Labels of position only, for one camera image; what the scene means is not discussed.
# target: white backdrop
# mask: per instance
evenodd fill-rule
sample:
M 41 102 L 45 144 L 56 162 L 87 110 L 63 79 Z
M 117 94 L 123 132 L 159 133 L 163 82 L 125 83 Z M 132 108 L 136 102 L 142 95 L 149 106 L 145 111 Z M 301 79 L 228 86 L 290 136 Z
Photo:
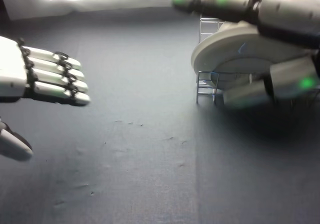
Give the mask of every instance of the white backdrop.
M 3 0 L 11 20 L 59 16 L 72 11 L 167 7 L 169 0 Z

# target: robotic hand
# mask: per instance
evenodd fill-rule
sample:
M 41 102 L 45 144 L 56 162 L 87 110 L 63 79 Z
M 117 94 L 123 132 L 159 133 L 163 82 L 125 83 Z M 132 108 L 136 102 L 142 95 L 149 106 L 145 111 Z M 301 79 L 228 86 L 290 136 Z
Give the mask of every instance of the robotic hand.
M 24 46 L 0 36 L 0 102 L 21 98 L 85 106 L 90 98 L 81 64 L 62 52 L 49 52 Z M 30 144 L 0 121 L 0 154 L 27 161 L 33 156 Z
M 171 0 L 188 13 L 227 22 L 245 21 L 276 41 L 312 50 L 308 56 L 276 63 L 269 73 L 238 81 L 224 92 L 224 103 L 248 107 L 267 99 L 295 98 L 320 84 L 320 0 Z

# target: dish rack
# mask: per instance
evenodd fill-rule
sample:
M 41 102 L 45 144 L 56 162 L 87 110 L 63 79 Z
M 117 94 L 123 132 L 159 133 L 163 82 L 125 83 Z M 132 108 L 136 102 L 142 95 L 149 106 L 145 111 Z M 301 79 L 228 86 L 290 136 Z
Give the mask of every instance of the dish rack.
M 216 33 L 219 28 L 224 23 L 223 20 L 220 20 L 218 18 L 212 18 L 212 17 L 203 17 L 200 16 L 200 28 L 199 28 L 199 39 L 198 43 L 202 42 L 206 37 Z M 207 27 L 207 30 L 203 32 L 204 25 L 211 25 L 211 27 Z M 210 75 L 210 79 L 202 79 L 202 76 L 206 74 Z M 213 104 L 216 105 L 216 97 L 219 94 L 222 94 L 223 91 L 219 90 L 219 76 L 220 75 L 237 75 L 241 76 L 243 74 L 248 73 L 240 73 L 240 72 L 216 72 L 216 71 L 199 71 L 196 76 L 196 103 L 199 103 L 199 96 L 207 96 L 213 98 Z M 216 75 L 216 83 L 215 87 L 212 87 L 211 85 L 208 85 L 206 82 L 211 82 L 212 77 Z M 307 106 L 311 106 L 314 103 L 319 102 L 320 98 L 318 98 L 320 94 L 320 85 L 315 87 L 313 90 L 311 90 L 309 93 L 307 93 L 304 98 L 306 101 Z M 294 108 L 296 106 L 298 99 L 292 99 L 290 100 L 290 107 Z

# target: metal wire rack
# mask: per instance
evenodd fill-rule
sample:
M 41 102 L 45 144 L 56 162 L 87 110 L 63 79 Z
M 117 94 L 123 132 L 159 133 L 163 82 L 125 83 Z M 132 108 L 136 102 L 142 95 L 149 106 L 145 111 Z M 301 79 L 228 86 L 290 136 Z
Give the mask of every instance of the metal wire rack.
M 200 28 L 199 28 L 199 40 L 198 42 L 202 42 L 205 38 L 209 37 L 210 35 L 216 33 L 219 28 L 224 23 L 223 20 L 218 18 L 211 18 L 211 17 L 203 17 L 200 16 Z M 206 74 L 207 78 L 202 79 L 202 75 Z M 213 103 L 216 105 L 217 95 L 222 94 L 222 91 L 219 90 L 219 79 L 221 75 L 249 75 L 248 73 L 239 73 L 239 72 L 215 72 L 215 71 L 199 71 L 196 77 L 196 103 L 199 103 L 199 96 L 209 96 L 213 98 Z M 212 82 L 213 76 L 216 75 L 215 87 L 208 85 L 206 82 Z M 307 93 L 304 98 L 307 106 L 312 106 L 315 103 L 320 102 L 320 86 L 317 86 L 309 93 Z M 297 99 L 290 100 L 291 108 L 296 106 Z

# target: white plate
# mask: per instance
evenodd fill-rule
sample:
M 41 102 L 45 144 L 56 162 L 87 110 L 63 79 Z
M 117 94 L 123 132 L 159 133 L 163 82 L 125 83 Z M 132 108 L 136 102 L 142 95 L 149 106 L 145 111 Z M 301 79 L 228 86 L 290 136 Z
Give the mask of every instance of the white plate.
M 191 65 L 199 71 L 261 74 L 272 64 L 288 61 L 306 53 L 300 47 L 263 37 L 253 25 L 224 23 L 221 29 L 204 39 L 194 49 Z M 215 87 L 218 75 L 202 74 L 201 79 Z M 219 75 L 218 89 L 225 90 L 230 82 L 243 75 Z

